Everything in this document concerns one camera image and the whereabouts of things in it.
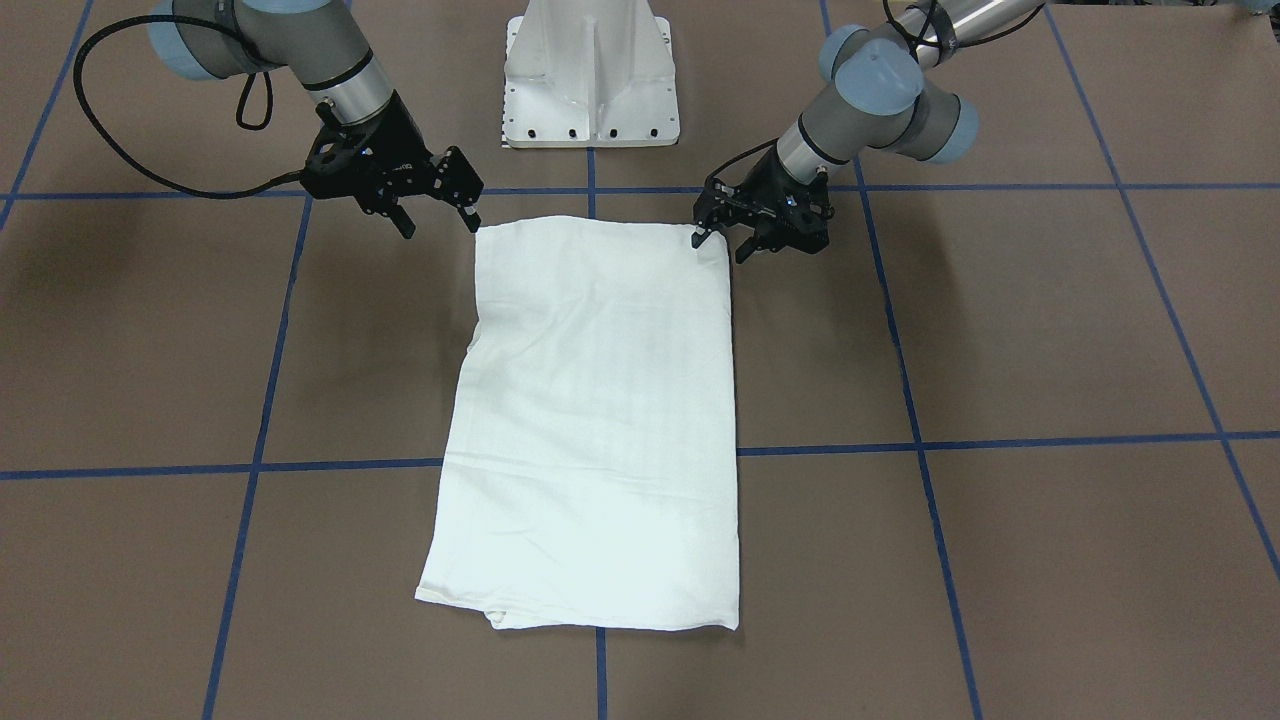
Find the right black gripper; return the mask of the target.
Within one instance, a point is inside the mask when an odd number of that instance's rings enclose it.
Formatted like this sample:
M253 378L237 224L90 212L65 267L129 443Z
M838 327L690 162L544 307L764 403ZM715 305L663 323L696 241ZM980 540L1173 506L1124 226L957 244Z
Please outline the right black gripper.
M339 123L337 104L328 97L315 110L323 127L300 174L310 196L355 199L366 214L385 215L404 240L413 238L416 224L402 197L429 196L451 205L470 233L483 225L479 173L458 146L431 151L397 92L355 124Z

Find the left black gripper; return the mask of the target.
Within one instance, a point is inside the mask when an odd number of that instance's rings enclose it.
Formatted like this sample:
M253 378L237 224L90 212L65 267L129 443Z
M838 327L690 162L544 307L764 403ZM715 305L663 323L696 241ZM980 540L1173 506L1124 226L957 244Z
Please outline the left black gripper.
M746 225L753 233L733 251L737 265L760 251L818 254L827 249L833 218L827 167L819 165L814 179L801 182L791 177L776 149L763 149L740 184L721 179L721 172L759 151L740 152L708 173L692 208L691 247L700 249L714 232Z

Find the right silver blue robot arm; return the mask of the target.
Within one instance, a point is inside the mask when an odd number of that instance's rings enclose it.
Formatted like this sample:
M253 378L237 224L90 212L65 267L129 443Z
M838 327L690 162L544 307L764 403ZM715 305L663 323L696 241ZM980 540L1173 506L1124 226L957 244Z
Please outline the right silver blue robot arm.
M406 237L401 200L429 196L454 208L468 231L484 184L456 146L428 149L370 42L342 1L161 1L148 38L187 79L288 69L323 126L298 181L317 200L353 199Z

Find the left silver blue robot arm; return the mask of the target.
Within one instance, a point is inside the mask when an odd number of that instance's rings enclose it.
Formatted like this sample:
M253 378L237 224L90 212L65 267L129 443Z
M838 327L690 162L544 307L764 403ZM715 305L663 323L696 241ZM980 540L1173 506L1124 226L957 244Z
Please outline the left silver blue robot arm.
M735 184L713 170L694 204L691 246L735 225L751 229L735 251L829 245L829 181L867 150L946 164L969 151L980 118L927 72L961 50L1004 38L1033 20L1039 1L910 1L884 10L877 27L833 29L819 53L823 90L778 137L751 150L755 164Z

